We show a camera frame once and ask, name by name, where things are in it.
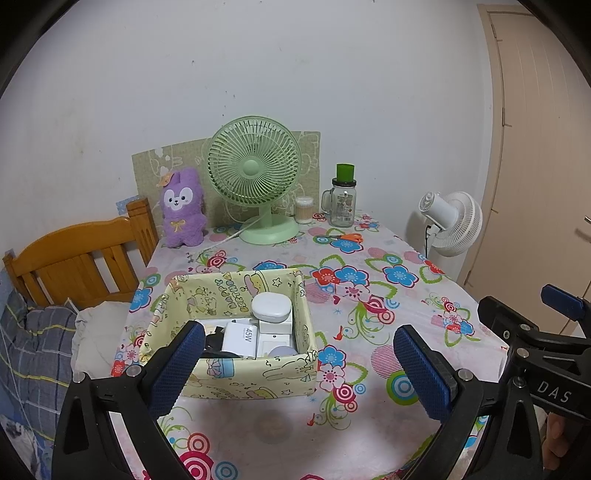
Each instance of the purple plush toy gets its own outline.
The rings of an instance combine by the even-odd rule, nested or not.
[[[170,181],[160,194],[164,216],[163,228],[166,246],[195,247],[203,242],[203,228],[207,218],[201,212],[203,189],[194,168],[172,172]]]

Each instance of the floral tablecloth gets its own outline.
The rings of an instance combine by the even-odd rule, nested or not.
[[[160,242],[131,304],[112,375],[138,362],[152,311],[176,275],[287,267],[306,279],[319,374],[309,397],[269,400],[265,391],[249,393],[263,401],[180,397],[158,423],[195,478],[396,478],[439,426],[394,355],[400,325],[412,324],[454,368],[498,379],[505,345],[479,323],[476,302],[376,219],[358,214],[354,227],[336,229],[317,214],[284,243],[233,238],[203,252],[238,228],[216,228],[199,247],[168,249]],[[207,309],[207,298],[200,304]],[[114,423],[134,475],[148,479],[121,419]],[[476,423],[467,446],[482,425]]]

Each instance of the white charger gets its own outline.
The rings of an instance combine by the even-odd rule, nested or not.
[[[243,358],[256,358],[257,333],[256,325],[230,322],[224,330],[222,350]]]

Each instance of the wooden door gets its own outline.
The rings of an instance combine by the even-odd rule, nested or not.
[[[492,295],[559,333],[540,300],[551,283],[583,296],[591,280],[591,88],[538,19],[490,13],[501,65],[501,162],[490,217],[465,289]]]

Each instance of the wooden bed frame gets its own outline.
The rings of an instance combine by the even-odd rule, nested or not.
[[[125,243],[136,242],[147,265],[158,243],[158,233],[146,198],[127,204],[129,217],[72,225],[31,243],[16,258],[4,256],[15,288],[39,306],[63,304],[68,297],[80,308],[105,300],[131,301],[138,286]],[[110,293],[92,252],[100,251],[119,291]],[[51,301],[38,281],[43,282]]]

